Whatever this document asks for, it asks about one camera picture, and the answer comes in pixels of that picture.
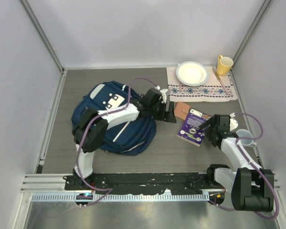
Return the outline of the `purple paperback book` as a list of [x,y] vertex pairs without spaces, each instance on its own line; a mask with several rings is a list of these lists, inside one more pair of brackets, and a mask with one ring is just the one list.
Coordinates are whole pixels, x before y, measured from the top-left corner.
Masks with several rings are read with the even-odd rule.
[[210,118],[210,115],[190,108],[189,113],[176,136],[199,147],[205,136],[204,130],[200,129],[199,126],[204,124]]

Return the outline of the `navy blue student backpack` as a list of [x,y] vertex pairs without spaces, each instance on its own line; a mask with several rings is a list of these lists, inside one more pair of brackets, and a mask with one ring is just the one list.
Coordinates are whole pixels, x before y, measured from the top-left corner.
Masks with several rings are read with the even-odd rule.
[[138,118],[136,102],[140,97],[116,81],[96,85],[71,117],[77,149],[84,154],[97,149],[127,156],[142,153],[154,139],[157,125],[151,115]]

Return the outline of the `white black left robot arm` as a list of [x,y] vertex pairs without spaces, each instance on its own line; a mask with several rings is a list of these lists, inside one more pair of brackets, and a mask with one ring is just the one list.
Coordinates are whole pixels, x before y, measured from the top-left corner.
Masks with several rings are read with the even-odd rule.
[[88,190],[97,149],[136,156],[155,137],[156,121],[176,123],[176,118],[168,89],[154,87],[139,95],[126,85],[115,90],[100,84],[76,107],[71,121],[78,151],[75,184]]

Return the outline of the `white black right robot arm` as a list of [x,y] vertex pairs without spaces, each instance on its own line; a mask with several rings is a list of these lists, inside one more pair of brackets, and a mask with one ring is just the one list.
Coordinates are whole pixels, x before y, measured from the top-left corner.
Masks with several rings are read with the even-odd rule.
[[231,161],[236,171],[228,166],[211,165],[206,178],[210,188],[222,185],[231,194],[235,210],[271,212],[277,203],[274,173],[256,163],[246,147],[254,146],[256,138],[244,129],[234,131],[235,114],[213,115],[201,124],[206,138]]

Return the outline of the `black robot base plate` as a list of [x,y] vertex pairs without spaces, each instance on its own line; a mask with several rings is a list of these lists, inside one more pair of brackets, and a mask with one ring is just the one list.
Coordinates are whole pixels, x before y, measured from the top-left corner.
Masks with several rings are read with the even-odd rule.
[[224,187],[211,181],[206,173],[93,173],[86,182],[96,188],[97,194],[111,189],[112,195],[156,195],[167,189],[173,195],[224,193]]

